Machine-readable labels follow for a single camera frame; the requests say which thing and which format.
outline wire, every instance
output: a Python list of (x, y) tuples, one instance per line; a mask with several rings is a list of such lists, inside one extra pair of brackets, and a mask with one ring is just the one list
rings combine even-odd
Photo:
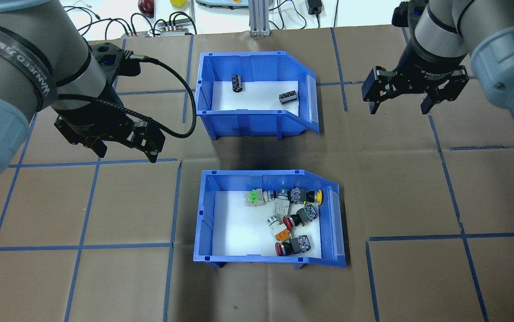
[(130, 16), (130, 25), (132, 25), (132, 31), (134, 32), (134, 35), (136, 34), (136, 27), (134, 27), (134, 16), (142, 16), (148, 22), (148, 24), (150, 25), (150, 29), (149, 30), (153, 29), (152, 23), (149, 22), (149, 19), (148, 19), (147, 16), (144, 16), (141, 13), (133, 13), (132, 16)]
[(98, 14), (96, 14), (96, 12), (94, 12), (94, 11), (90, 10), (89, 8), (77, 7), (77, 6), (63, 6), (63, 8), (69, 8), (69, 9), (67, 10), (67, 12), (69, 12), (69, 11), (71, 11), (71, 10), (74, 10), (74, 9), (84, 10), (84, 11), (86, 11), (86, 12), (90, 12), (90, 13), (92, 13), (92, 14), (96, 17), (96, 19), (100, 20), (100, 16), (98, 16)]
[(104, 30), (104, 40), (108, 40), (108, 27), (110, 27), (110, 24), (112, 24), (112, 22), (117, 22), (117, 23), (121, 24), (122, 28), (124, 28), (124, 33), (126, 33), (126, 35), (129, 35), (128, 29), (126, 29), (126, 26), (124, 26), (124, 24), (122, 22), (120, 22), (119, 20), (120, 20), (120, 18), (116, 18), (116, 19), (112, 19), (112, 20), (110, 20), (110, 22), (108, 22), (108, 24), (106, 25), (106, 30)]
[(269, 23), (273, 24), (273, 25), (275, 26), (275, 28), (277, 28), (278, 30), (281, 30), (281, 29), (279, 28), (279, 26), (277, 26), (277, 24), (276, 24), (275, 22), (273, 22), (273, 21), (269, 20)]
[(83, 30), (84, 28), (86, 27), (89, 27), (89, 26), (92, 26), (92, 25), (95, 25), (95, 24), (98, 24), (99, 22), (102, 22), (102, 21), (112, 21), (113, 19), (112, 18), (106, 18), (106, 19), (101, 19), (101, 20), (98, 20), (98, 21), (94, 21), (94, 22), (91, 22), (90, 24), (87, 24), (86, 26), (82, 26), (78, 29), (78, 31), (80, 30)]
[(187, 93), (190, 96), (191, 106), (192, 106), (191, 127), (186, 133), (184, 133), (184, 134), (176, 133), (176, 132), (170, 130), (165, 125), (161, 124), (160, 122), (154, 120), (153, 118), (151, 118), (149, 116), (145, 116), (143, 114), (140, 114), (133, 110), (129, 110), (128, 108), (125, 108), (118, 104), (114, 104), (109, 101), (101, 100), (96, 97), (79, 95), (79, 94), (61, 94), (61, 95), (59, 95), (59, 100), (78, 100), (78, 101), (84, 101), (84, 102), (94, 102), (94, 103), (102, 104), (104, 106), (110, 106), (110, 107), (115, 108), (116, 110), (120, 110), (121, 112), (124, 112), (130, 116), (134, 116), (135, 118), (139, 118), (146, 122), (150, 122), (151, 124), (153, 124), (154, 126), (159, 128), (160, 130), (166, 132), (167, 134), (169, 134), (173, 137), (177, 137), (179, 139), (185, 139), (186, 137), (191, 136), (195, 130), (197, 114), (196, 114), (196, 107), (195, 107), (195, 98), (194, 98), (194, 94), (191, 91), (190, 86), (183, 79), (183, 77), (181, 77), (176, 71), (174, 71), (171, 67), (169, 67), (168, 65), (165, 65), (161, 61), (158, 61), (157, 59), (153, 59), (153, 58), (147, 57), (147, 56), (145, 56), (143, 59), (139, 59), (139, 60), (143, 63), (152, 63), (152, 64), (155, 64), (155, 65), (158, 65), (160, 67), (167, 69), (167, 71), (169, 71), (172, 75), (174, 75), (184, 85), (185, 90), (187, 91)]
[[(66, 12), (69, 12), (69, 11), (71, 11), (71, 10), (75, 10), (75, 9), (79, 9), (79, 10), (81, 10), (82, 12), (87, 13), (87, 14), (88, 14), (88, 17), (90, 17), (90, 23), (94, 22), (94, 19), (92, 19), (92, 14), (91, 14), (90, 12), (87, 12), (86, 10), (84, 10), (85, 8), (82, 8), (82, 7), (72, 7), (72, 8), (70, 8), (70, 9), (66, 10)], [(84, 31), (83, 35), (84, 35), (84, 34), (86, 34), (86, 33), (88, 32), (88, 30), (90, 30), (90, 26), (88, 26), (88, 29), (87, 29), (86, 31)]]
[(75, 3), (73, 4), (73, 6), (74, 6), (75, 4), (77, 4), (77, 3), (79, 3), (79, 2), (82, 2), (82, 4), (84, 4), (84, 5), (85, 5), (85, 6), (87, 6), (88, 8), (92, 8), (92, 6), (91, 6), (91, 5), (87, 4), (86, 2), (83, 2), (82, 0), (78, 0), (77, 2), (75, 2)]
[(185, 12), (175, 12), (177, 13), (175, 16), (173, 16), (173, 21), (172, 21), (172, 24), (175, 26), (176, 25), (176, 18), (179, 17), (179, 16), (185, 16), (186, 18), (188, 18), (190, 21), (191, 21), (191, 25), (194, 27), (194, 32), (195, 34), (198, 34), (198, 29), (195, 27), (195, 22), (194, 20), (188, 16), (187, 13)]
[(305, 28), (307, 27), (307, 19), (306, 19), (306, 18), (304, 18), (304, 17), (303, 17), (303, 15), (302, 15), (302, 14), (300, 14), (298, 10), (296, 10), (296, 5), (295, 5), (295, 3), (294, 3), (294, 1), (293, 1), (293, 0), (284, 0), (284, 2), (281, 2), (280, 4), (278, 4), (278, 6), (277, 6), (277, 7), (275, 7), (275, 8), (270, 8), (270, 9), (269, 9), (269, 11), (273, 11), (273, 10), (275, 10), (275, 9), (279, 9), (279, 8), (280, 8), (283, 4), (285, 4), (286, 2), (291, 2), (291, 3), (292, 3), (293, 8), (295, 9), (296, 14), (298, 14), (298, 15), (299, 15), (299, 17), (301, 17), (301, 18), (303, 19), (303, 21), (304, 21), (304, 26), (302, 26), (302, 27), (301, 27), (301, 28), (299, 28), (299, 29), (305, 29)]
[(304, 20), (304, 26), (300, 27), (299, 29), (305, 29), (307, 27), (307, 20), (303, 17), (302, 14), (299, 13), (298, 10), (296, 10), (296, 6), (295, 6), (295, 3), (293, 2), (293, 0), (285, 0), (285, 1), (291, 1), (291, 3), (293, 4), (293, 8), (295, 8), (296, 14), (298, 14)]
[(291, 1), (291, 0), (285, 0), (284, 2), (281, 2), (281, 4), (279, 4), (279, 1), (277, 1), (277, 4), (278, 4), (278, 5), (277, 5), (277, 7), (275, 7), (275, 8), (270, 8), (270, 9), (269, 9), (269, 11), (271, 12), (271, 11), (273, 11), (273, 10), (275, 10), (275, 9), (281, 8), (281, 6), (282, 6), (285, 2), (289, 2), (289, 1)]
[(283, 19), (283, 14), (281, 13), (281, 8), (277, 8), (279, 12), (279, 18), (281, 18), (281, 29), (285, 29), (285, 20)]
[(338, 13), (338, 0), (337, 0), (337, 5), (334, 8), (334, 24), (333, 24), (333, 28), (337, 26), (337, 13)]

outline yellow block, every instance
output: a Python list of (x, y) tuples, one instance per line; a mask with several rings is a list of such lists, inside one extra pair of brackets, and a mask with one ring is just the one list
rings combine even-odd
[(169, 2), (174, 6), (181, 7), (187, 2), (187, 0), (169, 0)]

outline blue plastic bin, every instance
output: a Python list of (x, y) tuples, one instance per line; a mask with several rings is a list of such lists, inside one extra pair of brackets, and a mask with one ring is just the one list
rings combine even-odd
[[(299, 115), (287, 110), (212, 110), (214, 82), (231, 81), (234, 75), (240, 75), (243, 83), (298, 81)], [(202, 53), (195, 104), (213, 140), (220, 136), (276, 136), (280, 140), (307, 129), (320, 132), (316, 75), (285, 51)]]
[[(321, 189), (324, 195), (319, 205), (321, 257), (278, 257), (260, 254), (213, 255), (214, 219), (217, 191), (279, 190), (282, 187)], [(306, 263), (345, 267), (339, 187), (336, 183), (304, 170), (204, 170), (199, 194), (198, 218), (194, 243), (194, 261), (222, 267), (225, 263), (292, 263), (301, 268)]]

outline black capacitor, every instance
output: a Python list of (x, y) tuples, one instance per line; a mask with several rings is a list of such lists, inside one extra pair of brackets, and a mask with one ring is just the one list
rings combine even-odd
[(235, 93), (241, 93), (243, 91), (243, 83), (241, 82), (241, 76), (235, 75), (231, 77), (231, 85)]
[(281, 104), (285, 104), (287, 102), (291, 102), (291, 101), (294, 101), (296, 99), (297, 99), (297, 97), (296, 97), (296, 91), (295, 90), (292, 90), (290, 92), (286, 92), (286, 93), (283, 93), (283, 94), (279, 95), (279, 102), (281, 102)]

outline white table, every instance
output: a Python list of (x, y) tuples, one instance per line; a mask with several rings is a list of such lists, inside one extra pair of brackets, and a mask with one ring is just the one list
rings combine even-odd
[[(73, 5), (76, 0), (61, 0), (63, 6)], [(317, 28), (316, 16), (307, 13), (305, 0), (294, 0), (297, 10), (306, 18), (306, 28)], [(108, 0), (84, 0), (85, 4), (92, 6), (90, 9), (95, 11), (101, 18), (124, 18), (130, 22), (132, 13), (139, 12), (137, 0), (108, 1)], [(337, 13), (337, 27), (342, 26), (370, 26), (387, 25), (392, 19), (392, 12), (398, 6), (400, 0), (340, 0)], [(184, 11), (190, 13), (189, 4), (182, 8), (172, 6), (169, 0), (156, 0), (156, 18), (168, 18), (174, 11)], [(332, 27), (337, 0), (323, 0), (323, 12), (320, 14), (320, 26)], [(78, 2), (76, 6), (85, 6)], [(207, 8), (197, 3), (193, 3), (194, 20), (200, 34), (230, 33), (249, 30), (249, 9), (239, 8), (231, 10), (228, 8)], [(286, 29), (298, 29), (304, 25), (302, 18), (297, 16), (295, 9), (290, 2), (281, 7)], [(81, 27), (89, 22), (89, 17), (80, 10), (69, 12), (69, 16), (76, 26)], [(281, 25), (277, 10), (271, 11), (270, 20), (277, 25)], [(103, 40), (104, 30), (108, 22), (101, 22), (92, 26), (91, 30), (85, 35), (87, 40)], [(148, 30), (149, 25), (144, 18), (135, 17), (134, 25), (136, 30)], [(118, 23), (113, 23), (108, 29), (108, 38), (119, 38), (124, 33)]]

